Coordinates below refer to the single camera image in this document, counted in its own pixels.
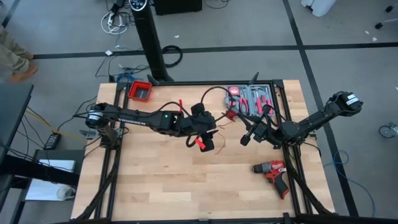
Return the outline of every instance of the caster wheel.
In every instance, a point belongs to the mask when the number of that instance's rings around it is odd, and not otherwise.
[[[376,28],[376,29],[380,29],[380,28],[382,28],[383,27],[383,24],[381,23],[381,22],[379,22],[378,24],[376,24],[375,26],[374,26],[374,28]]]
[[[386,12],[391,12],[393,8],[392,6],[387,7]]]
[[[395,131],[391,129],[390,126],[388,125],[383,125],[379,128],[379,133],[381,134],[381,136],[383,136],[384,138],[393,138],[395,137]]]

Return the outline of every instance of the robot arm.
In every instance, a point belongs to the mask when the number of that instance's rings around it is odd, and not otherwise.
[[[254,134],[254,140],[257,142],[268,141],[274,145],[274,149],[280,149],[284,144],[288,146],[300,145],[312,131],[320,129],[325,123],[337,116],[353,116],[359,113],[362,105],[363,102],[353,93],[338,92],[328,100],[322,110],[298,123],[285,121],[277,129],[272,128],[270,123],[266,124],[261,121],[268,116],[267,112],[271,109],[269,105],[265,105],[264,113],[260,119],[241,115],[241,119],[253,121],[253,125],[246,125],[248,133],[242,137],[241,144],[246,146],[251,135]]]
[[[110,121],[121,121],[130,124],[147,126],[151,130],[172,137],[201,137],[201,151],[214,149],[213,134],[216,121],[210,112],[205,111],[203,103],[191,107],[192,115],[184,117],[179,111],[161,111],[147,113],[139,110],[122,109],[107,103],[94,105],[88,113],[86,125],[96,129],[103,137],[102,145],[116,147],[119,145],[119,133],[109,126]]]

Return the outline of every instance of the red drill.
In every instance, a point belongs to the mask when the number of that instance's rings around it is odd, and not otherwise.
[[[253,166],[253,172],[264,174],[268,181],[275,185],[281,199],[289,192],[285,182],[282,180],[282,174],[286,172],[286,166],[283,161],[270,161]]]

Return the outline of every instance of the brown boot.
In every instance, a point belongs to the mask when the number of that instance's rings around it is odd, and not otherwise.
[[[9,83],[20,83],[23,80],[28,79],[29,77],[31,77],[33,74],[35,74],[37,72],[38,68],[36,65],[33,64],[29,64],[29,68],[27,69],[27,71],[25,73],[16,73],[14,72],[12,74],[12,76],[10,77],[10,79],[8,79]]]

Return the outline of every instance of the wooden tabletop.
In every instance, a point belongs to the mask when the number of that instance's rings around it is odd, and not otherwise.
[[[300,83],[284,80],[284,84],[292,119],[300,121],[308,116]],[[153,87],[148,103],[129,99],[128,108],[155,111],[168,101],[182,99],[189,110],[208,88]],[[112,104],[115,91],[116,84],[101,84],[97,103]],[[206,95],[205,108],[214,117],[225,111],[224,96],[225,92],[217,89]],[[170,105],[165,110],[178,110],[178,106]],[[265,141],[259,144],[252,140],[246,147],[240,145],[239,140],[246,132],[241,121],[229,123],[225,118],[217,125],[222,127],[213,139],[216,149],[202,153],[196,146],[187,148],[185,138],[163,136],[147,127],[126,124],[130,132],[123,137],[112,220],[274,218],[284,212],[294,216],[291,194],[281,200],[263,175],[251,172],[254,164],[283,160],[282,150],[273,150]],[[307,142],[316,144],[312,138]],[[97,145],[94,143],[86,151]],[[308,145],[301,149],[308,186],[327,209],[334,211],[318,151]],[[84,211],[98,190],[104,152],[97,149],[84,160],[72,218]],[[288,185],[287,174],[283,178]],[[297,184],[296,188],[305,211]],[[109,189],[104,197],[103,216],[108,195]]]

